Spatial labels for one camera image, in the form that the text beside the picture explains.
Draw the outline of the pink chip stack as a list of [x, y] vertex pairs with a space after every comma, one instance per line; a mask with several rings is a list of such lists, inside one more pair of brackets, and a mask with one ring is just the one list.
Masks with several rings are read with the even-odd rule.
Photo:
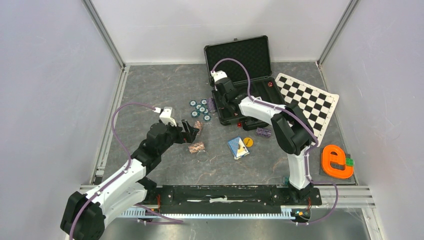
[[198, 134], [200, 134], [200, 132], [202, 131], [202, 128], [203, 128], [203, 123], [197, 120], [193, 124], [193, 127], [196, 128], [196, 129], [198, 129]]
[[188, 146], [188, 150], [191, 154], [198, 153], [205, 150], [205, 145], [203, 142], [196, 142]]

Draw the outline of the blue card deck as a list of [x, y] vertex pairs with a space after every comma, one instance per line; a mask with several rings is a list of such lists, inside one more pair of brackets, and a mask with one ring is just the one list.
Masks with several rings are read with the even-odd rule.
[[239, 136], [229, 140], [227, 144], [235, 160], [250, 154], [248, 148]]

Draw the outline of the purple chip stack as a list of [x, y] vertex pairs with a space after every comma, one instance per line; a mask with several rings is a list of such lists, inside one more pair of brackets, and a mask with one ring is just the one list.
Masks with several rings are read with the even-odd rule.
[[217, 111], [216, 103], [213, 97], [210, 97], [206, 100], [207, 108], [210, 113], [215, 113]]
[[256, 129], [256, 134], [263, 138], [270, 138], [272, 136], [272, 131], [267, 128], [258, 127]]

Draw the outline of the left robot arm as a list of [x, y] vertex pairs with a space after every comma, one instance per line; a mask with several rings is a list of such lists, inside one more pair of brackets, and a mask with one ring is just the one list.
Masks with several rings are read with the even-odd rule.
[[128, 208], [157, 198], [156, 184], [147, 175], [173, 144], [192, 143], [199, 132], [186, 120], [182, 126], [153, 124], [146, 138], [119, 170], [86, 193], [74, 192], [67, 200], [60, 229], [71, 240], [98, 240], [107, 226]]

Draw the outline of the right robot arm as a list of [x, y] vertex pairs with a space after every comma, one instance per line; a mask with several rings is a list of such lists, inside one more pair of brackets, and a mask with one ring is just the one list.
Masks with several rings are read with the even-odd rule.
[[224, 108], [235, 115], [254, 118], [272, 126], [279, 147], [289, 163], [289, 199], [302, 204], [309, 198], [314, 184], [309, 171], [309, 152], [318, 142], [303, 110], [296, 104], [270, 103], [249, 92], [236, 89], [226, 75], [214, 76], [213, 83]]

